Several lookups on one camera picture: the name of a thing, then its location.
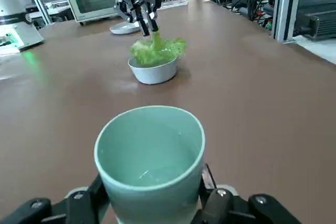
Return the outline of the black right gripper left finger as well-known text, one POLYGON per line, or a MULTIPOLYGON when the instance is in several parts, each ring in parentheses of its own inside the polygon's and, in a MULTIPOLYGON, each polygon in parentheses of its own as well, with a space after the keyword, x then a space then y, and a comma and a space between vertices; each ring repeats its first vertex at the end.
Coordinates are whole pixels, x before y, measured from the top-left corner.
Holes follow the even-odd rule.
POLYGON ((53 204, 48 198, 30 199, 4 218, 5 223, 100 223, 110 205, 100 175, 86 189, 79 189, 53 204))

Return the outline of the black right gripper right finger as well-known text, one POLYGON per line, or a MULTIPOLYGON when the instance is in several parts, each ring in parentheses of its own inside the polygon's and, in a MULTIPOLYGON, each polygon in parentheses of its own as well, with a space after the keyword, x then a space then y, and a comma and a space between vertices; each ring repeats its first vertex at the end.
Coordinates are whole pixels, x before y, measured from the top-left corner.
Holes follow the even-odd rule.
POLYGON ((194 223, 300 223, 271 195, 255 194, 244 200, 230 189, 220 187, 215 183, 208 164, 202 170, 198 194, 201 209, 196 212, 194 223))

